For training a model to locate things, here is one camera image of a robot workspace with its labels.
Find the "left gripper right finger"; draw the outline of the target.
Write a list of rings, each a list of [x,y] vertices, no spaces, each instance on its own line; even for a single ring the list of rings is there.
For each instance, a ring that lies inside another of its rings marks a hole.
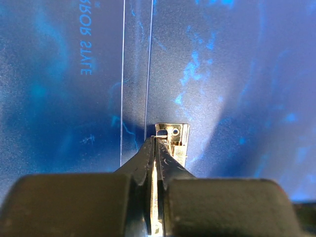
[[[162,141],[156,158],[167,237],[300,237],[291,201],[268,179],[199,179]]]

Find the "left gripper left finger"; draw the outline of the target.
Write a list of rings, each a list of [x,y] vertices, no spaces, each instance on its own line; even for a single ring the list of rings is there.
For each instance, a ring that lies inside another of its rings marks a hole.
[[[155,139],[112,173],[18,179],[0,208],[3,237],[145,237],[152,233]]]

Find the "metal folder clip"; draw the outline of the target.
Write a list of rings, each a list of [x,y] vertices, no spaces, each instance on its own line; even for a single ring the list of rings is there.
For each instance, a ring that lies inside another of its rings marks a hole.
[[[190,126],[184,123],[157,123],[155,124],[155,139],[160,139],[168,153],[185,166],[187,159],[187,148]],[[151,178],[151,197],[150,197],[150,227],[151,237],[163,236],[162,218],[159,217],[158,209],[158,148],[154,145],[154,157],[152,162]]]

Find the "blue plastic folder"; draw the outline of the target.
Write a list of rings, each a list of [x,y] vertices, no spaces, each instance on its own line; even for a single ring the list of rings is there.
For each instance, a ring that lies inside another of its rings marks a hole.
[[[1,198],[27,174],[112,172],[157,123],[189,124],[197,177],[315,199],[315,1],[1,1]]]

